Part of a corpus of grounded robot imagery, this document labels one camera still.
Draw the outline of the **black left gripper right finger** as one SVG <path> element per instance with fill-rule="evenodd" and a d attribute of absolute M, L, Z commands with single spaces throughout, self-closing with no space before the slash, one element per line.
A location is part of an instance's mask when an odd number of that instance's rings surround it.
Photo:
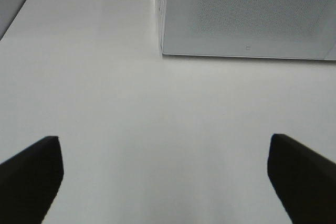
<path fill-rule="evenodd" d="M 335 163 L 284 134 L 271 137 L 267 174 L 292 223 L 335 223 Z"/>

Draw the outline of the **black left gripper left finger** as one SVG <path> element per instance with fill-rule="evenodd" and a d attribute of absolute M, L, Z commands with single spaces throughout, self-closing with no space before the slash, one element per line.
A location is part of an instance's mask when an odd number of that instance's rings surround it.
<path fill-rule="evenodd" d="M 56 136 L 46 136 L 1 163 L 1 223 L 42 223 L 63 177 Z"/>

